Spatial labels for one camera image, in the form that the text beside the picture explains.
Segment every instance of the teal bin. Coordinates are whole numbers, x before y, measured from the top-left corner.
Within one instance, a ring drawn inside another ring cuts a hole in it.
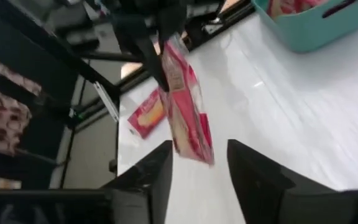
[[[358,29],[358,0],[327,0],[298,14],[267,15],[269,0],[252,0],[260,19],[294,52],[309,52]]]

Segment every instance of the white tabletop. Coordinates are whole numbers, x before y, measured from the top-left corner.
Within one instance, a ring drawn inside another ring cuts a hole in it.
[[[216,165],[173,161],[166,223],[245,223],[226,160],[228,139],[328,187],[358,189],[358,31],[318,51],[287,50],[254,15],[193,52]],[[157,86],[121,98],[118,173],[170,139],[163,121],[145,141],[127,118]]]

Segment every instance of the snack package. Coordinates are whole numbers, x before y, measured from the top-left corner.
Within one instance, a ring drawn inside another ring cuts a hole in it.
[[[296,14],[324,3],[325,0],[270,0],[267,14],[275,19],[283,14]]]
[[[160,90],[161,101],[179,155],[213,165],[211,133],[200,85],[182,49],[179,35],[164,43],[162,67],[170,91]]]
[[[157,88],[128,118],[128,122],[142,139],[145,139],[164,117],[165,112]]]

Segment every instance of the floral cloth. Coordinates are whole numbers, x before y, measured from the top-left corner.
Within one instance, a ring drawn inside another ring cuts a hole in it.
[[[1,63],[0,74],[35,95],[41,92],[40,85],[11,71]],[[30,119],[31,112],[26,105],[0,92],[0,152],[14,155],[14,149]]]

